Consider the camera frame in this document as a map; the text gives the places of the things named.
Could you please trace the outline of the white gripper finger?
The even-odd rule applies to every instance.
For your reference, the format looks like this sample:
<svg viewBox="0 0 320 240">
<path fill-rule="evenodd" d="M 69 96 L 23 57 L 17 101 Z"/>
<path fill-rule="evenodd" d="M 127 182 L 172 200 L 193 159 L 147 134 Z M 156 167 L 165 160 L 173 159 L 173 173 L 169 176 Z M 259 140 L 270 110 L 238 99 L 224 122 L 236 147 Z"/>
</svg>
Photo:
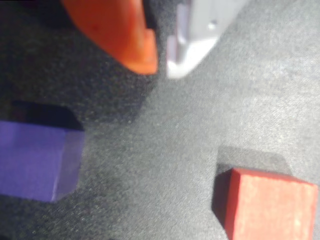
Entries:
<svg viewBox="0 0 320 240">
<path fill-rule="evenodd" d="M 188 0 L 176 8 L 175 33 L 166 44 L 166 75 L 181 79 L 194 70 L 236 19 L 247 0 Z"/>
</svg>

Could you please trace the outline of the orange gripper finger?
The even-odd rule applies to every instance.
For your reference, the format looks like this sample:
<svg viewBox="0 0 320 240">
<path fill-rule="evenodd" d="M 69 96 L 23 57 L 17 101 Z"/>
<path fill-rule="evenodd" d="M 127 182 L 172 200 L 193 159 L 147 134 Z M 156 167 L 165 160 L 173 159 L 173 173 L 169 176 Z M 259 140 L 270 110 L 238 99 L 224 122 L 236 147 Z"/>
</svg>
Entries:
<svg viewBox="0 0 320 240">
<path fill-rule="evenodd" d="M 63 0 L 75 26 L 129 70 L 158 70 L 156 34 L 147 27 L 141 0 Z"/>
</svg>

